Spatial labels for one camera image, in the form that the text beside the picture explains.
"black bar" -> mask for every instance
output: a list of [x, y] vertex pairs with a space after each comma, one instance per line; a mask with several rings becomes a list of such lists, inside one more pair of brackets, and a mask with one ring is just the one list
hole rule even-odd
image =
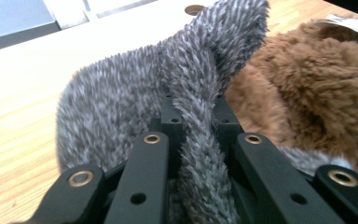
[[136, 138], [104, 223], [167, 222], [168, 145], [164, 133]]
[[234, 193], [245, 190], [246, 194], [255, 195], [251, 201], [239, 201], [246, 195], [236, 199], [237, 207], [242, 209], [239, 213], [245, 216], [244, 223], [343, 223], [267, 137], [239, 134], [235, 158], [249, 186], [238, 189], [234, 184]]
[[243, 133], [243, 129], [225, 98], [218, 97], [215, 102], [213, 114], [217, 124], [217, 140], [221, 151], [226, 155], [225, 162], [227, 162], [233, 156], [230, 155], [231, 149], [234, 148], [237, 136]]
[[121, 176], [123, 175], [124, 168], [126, 167], [127, 161], [123, 161], [119, 165], [113, 167], [105, 173], [106, 176], [106, 186], [109, 192], [117, 189], [118, 182], [120, 181]]
[[336, 166], [321, 166], [313, 186], [347, 223], [358, 223], [358, 174]]
[[77, 166], [60, 175], [34, 215], [23, 223], [96, 223], [106, 195], [103, 170], [92, 165]]
[[169, 177], [176, 178], [181, 165], [180, 151], [184, 138], [182, 115], [172, 104], [172, 96], [168, 93], [161, 104], [161, 131], [170, 138]]

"brown fur fabric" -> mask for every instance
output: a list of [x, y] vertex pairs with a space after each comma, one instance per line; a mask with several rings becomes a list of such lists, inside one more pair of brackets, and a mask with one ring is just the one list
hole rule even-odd
[[227, 89], [246, 132], [343, 155], [358, 172], [358, 34], [301, 24], [269, 37]]

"brass grommet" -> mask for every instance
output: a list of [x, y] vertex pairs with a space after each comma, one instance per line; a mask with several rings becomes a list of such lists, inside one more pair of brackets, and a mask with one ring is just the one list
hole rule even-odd
[[197, 16], [203, 9], [205, 9], [205, 6], [192, 5], [185, 8], [185, 13], [190, 16]]
[[68, 184], [71, 187], [78, 188], [87, 185], [91, 182], [92, 178], [94, 178], [94, 174], [91, 171], [79, 171], [69, 177]]
[[332, 180], [342, 186], [353, 188], [358, 185], [356, 178], [346, 172], [340, 170], [331, 170], [327, 174]]
[[249, 134], [245, 136], [245, 141], [252, 144], [261, 144], [263, 139], [257, 135]]
[[144, 141], [147, 143], [147, 144], [156, 144], [158, 143], [159, 141], [161, 140], [161, 137], [156, 135], [156, 134], [149, 134], [148, 136], [146, 136], [144, 138]]

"gray fuzzy texture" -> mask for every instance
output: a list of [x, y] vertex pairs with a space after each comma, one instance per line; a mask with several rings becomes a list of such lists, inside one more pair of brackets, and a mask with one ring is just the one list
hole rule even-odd
[[343, 157], [329, 157], [320, 151], [304, 151], [294, 147], [277, 147], [277, 149], [294, 167], [308, 175], [314, 176], [319, 167], [328, 164], [353, 170], [351, 164]]
[[241, 222], [212, 129], [213, 107], [260, 47], [267, 11], [266, 0], [222, 0], [156, 46], [79, 70], [59, 102], [61, 170], [94, 164], [106, 171], [126, 160], [134, 138], [160, 116], [162, 97], [170, 91], [186, 132], [179, 178], [170, 183], [170, 222]]

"wood grain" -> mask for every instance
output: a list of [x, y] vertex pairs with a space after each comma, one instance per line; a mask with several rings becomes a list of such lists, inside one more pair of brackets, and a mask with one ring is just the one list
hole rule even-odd
[[[268, 35], [333, 13], [322, 0], [270, 0]], [[192, 17], [184, 8], [212, 1], [160, 0], [99, 21], [0, 50], [0, 223], [28, 219], [59, 175], [55, 113], [79, 67], [173, 35]]]

